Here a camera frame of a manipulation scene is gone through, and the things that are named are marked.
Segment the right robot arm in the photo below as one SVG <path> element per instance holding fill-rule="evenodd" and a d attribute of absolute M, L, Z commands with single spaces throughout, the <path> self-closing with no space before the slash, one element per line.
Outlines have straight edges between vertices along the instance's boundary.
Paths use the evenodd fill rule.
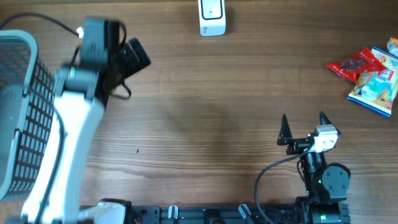
<path fill-rule="evenodd" d="M 282 116 L 277 144 L 287 146 L 288 156 L 298 156 L 306 197 L 297 197 L 292 212 L 295 223 L 351 222 L 349 208 L 343 202 L 351 171 L 339 163 L 327 163 L 325 153 L 334 149 L 341 132 L 324 112 L 320 124 L 305 138 L 293 138 L 286 115 Z"/>

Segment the small teal tissue pack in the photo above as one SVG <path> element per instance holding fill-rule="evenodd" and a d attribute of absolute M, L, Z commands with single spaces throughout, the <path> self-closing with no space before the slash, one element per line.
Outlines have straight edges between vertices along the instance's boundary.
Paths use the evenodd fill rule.
<path fill-rule="evenodd" d="M 388 86 L 389 80 L 375 76 L 362 87 L 361 95 L 368 100 L 374 101 L 382 95 Z"/>

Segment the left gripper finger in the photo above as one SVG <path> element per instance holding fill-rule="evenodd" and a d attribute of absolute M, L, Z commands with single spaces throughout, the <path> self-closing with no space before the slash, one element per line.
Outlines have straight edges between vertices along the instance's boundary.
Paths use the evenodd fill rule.
<path fill-rule="evenodd" d="M 127 75 L 131 76 L 148 67 L 151 60 L 137 38 L 129 40 L 128 45 Z"/>
<path fill-rule="evenodd" d="M 110 96 L 119 100 L 129 100 L 132 95 L 131 89 L 125 84 L 120 84 L 110 93 Z"/>

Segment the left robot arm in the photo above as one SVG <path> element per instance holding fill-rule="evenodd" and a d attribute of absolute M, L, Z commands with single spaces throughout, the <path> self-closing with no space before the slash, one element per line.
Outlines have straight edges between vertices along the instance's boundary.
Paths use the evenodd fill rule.
<path fill-rule="evenodd" d="M 129 201 L 80 207 L 86 158 L 113 90 L 150 64 L 118 20 L 87 18 L 70 62 L 50 73 L 36 39 L 1 30 L 1 200 L 23 198 L 8 223 L 137 223 Z"/>

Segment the small orange box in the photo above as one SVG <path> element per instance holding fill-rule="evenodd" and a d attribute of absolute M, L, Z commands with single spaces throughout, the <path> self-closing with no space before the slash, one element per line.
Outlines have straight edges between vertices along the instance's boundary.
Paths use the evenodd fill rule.
<path fill-rule="evenodd" d="M 398 39 L 391 37 L 386 45 L 389 53 L 398 57 Z"/>

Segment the red candy bag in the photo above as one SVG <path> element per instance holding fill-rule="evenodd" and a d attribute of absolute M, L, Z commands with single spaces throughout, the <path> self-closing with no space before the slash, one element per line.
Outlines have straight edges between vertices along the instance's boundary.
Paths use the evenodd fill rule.
<path fill-rule="evenodd" d="M 360 74 L 364 72 L 380 72 L 386 69 L 367 47 L 351 57 L 329 63 L 326 67 L 339 77 L 354 83 L 357 82 Z"/>

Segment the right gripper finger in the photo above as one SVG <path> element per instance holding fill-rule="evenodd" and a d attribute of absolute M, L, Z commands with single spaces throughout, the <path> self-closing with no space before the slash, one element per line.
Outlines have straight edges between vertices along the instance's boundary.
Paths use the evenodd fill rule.
<path fill-rule="evenodd" d="M 319 135 L 337 135 L 340 136 L 341 132 L 339 129 L 328 119 L 324 111 L 319 113 L 320 125 L 319 125 Z"/>
<path fill-rule="evenodd" d="M 285 146 L 292 143 L 293 143 L 293 137 L 290 130 L 289 122 L 287 120 L 286 114 L 283 114 L 277 145 Z"/>

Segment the cream wet wipes pack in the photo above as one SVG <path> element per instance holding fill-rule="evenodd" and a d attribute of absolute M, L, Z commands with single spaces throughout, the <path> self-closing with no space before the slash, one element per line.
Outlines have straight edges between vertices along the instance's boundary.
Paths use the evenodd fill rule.
<path fill-rule="evenodd" d="M 397 57 L 376 46 L 371 49 L 371 52 L 386 69 L 380 72 L 364 72 L 360 74 L 354 89 L 347 99 L 379 115 L 390 118 L 393 102 L 397 96 Z M 362 97 L 361 89 L 375 76 L 389 80 L 389 86 L 378 99 L 372 101 Z"/>

